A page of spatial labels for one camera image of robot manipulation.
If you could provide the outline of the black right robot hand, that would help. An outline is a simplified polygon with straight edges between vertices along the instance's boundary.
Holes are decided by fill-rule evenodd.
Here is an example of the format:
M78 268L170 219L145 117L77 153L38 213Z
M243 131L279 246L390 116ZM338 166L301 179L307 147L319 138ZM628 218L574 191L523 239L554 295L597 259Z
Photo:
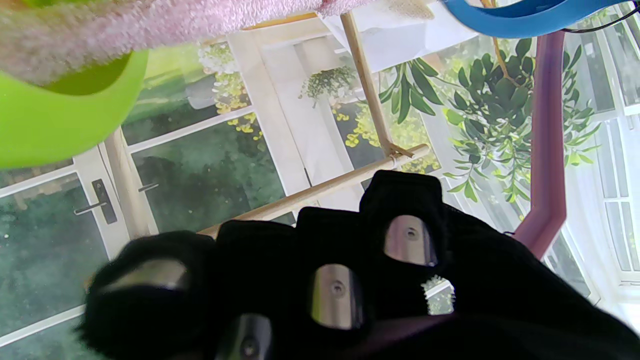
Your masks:
M639 337L524 244L380 170L359 210L130 241L77 326L110 360L637 360Z

